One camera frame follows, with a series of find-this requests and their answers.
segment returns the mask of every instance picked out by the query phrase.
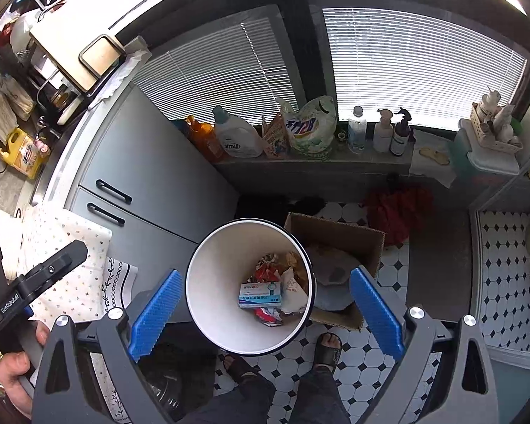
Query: window blinds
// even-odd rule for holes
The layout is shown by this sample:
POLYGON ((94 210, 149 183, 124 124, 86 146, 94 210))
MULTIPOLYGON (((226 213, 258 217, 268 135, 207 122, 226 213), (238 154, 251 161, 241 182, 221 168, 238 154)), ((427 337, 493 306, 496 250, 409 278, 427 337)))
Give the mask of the window blinds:
POLYGON ((194 39, 147 63, 134 82, 169 119, 189 114, 213 123, 222 105, 251 124, 271 121, 275 96, 298 109, 287 68, 267 18, 194 39))
POLYGON ((509 103, 526 59, 473 30, 433 17, 372 8, 324 8, 340 120, 361 105, 407 108, 413 124, 458 129, 491 89, 509 103))

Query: white bucket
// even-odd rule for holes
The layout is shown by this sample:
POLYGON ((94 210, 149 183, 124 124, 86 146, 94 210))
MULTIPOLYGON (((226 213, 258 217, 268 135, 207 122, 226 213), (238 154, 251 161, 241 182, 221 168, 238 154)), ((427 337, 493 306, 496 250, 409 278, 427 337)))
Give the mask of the white bucket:
POLYGON ((302 245, 283 228, 257 219, 227 223, 196 248, 187 271, 187 304, 205 336, 225 351, 264 355, 278 351, 303 328, 314 306, 316 281, 302 245), (237 305, 240 286, 267 253, 296 252, 308 274, 308 303, 300 318, 267 327, 248 309, 237 305))

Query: cabinet door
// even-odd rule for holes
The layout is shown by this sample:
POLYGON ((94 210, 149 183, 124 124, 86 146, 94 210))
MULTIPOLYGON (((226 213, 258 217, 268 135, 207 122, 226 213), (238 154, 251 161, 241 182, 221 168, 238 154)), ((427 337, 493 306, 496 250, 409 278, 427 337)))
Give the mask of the cabinet door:
MULTIPOLYGON (((138 268, 131 289, 132 297, 144 290, 153 289, 163 274, 171 268, 179 271, 184 281, 190 258, 196 248, 195 243, 130 215, 82 188, 78 188, 70 210, 112 230, 108 256, 138 268), (116 219, 91 210, 89 204, 105 210, 116 219, 123 220, 123 225, 116 219)), ((190 321, 192 318, 183 292, 170 322, 190 321)))
POLYGON ((237 193, 137 87, 116 111, 80 185, 194 242, 233 219, 237 193))

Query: human hand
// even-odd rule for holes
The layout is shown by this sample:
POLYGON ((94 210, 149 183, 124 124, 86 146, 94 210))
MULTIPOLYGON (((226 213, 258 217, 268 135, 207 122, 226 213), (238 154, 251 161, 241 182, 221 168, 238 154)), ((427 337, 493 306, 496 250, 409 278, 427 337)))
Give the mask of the human hand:
MULTIPOLYGON (((48 337, 49 329, 43 322, 38 320, 35 328, 35 338, 42 346, 45 346, 48 337)), ((18 380, 18 377, 28 372, 29 366, 29 357, 25 352, 4 354, 0 361, 0 381, 12 405, 25 417, 31 419, 33 401, 18 380)))

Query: water bottle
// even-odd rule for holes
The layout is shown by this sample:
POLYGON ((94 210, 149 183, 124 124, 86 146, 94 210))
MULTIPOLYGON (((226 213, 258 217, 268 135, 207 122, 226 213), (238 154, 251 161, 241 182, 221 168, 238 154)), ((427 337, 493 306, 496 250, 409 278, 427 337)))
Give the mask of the water bottle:
POLYGON ((353 107, 353 116, 348 122, 348 147, 354 153, 360 153, 365 148, 367 120, 362 116, 363 109, 360 106, 353 107))

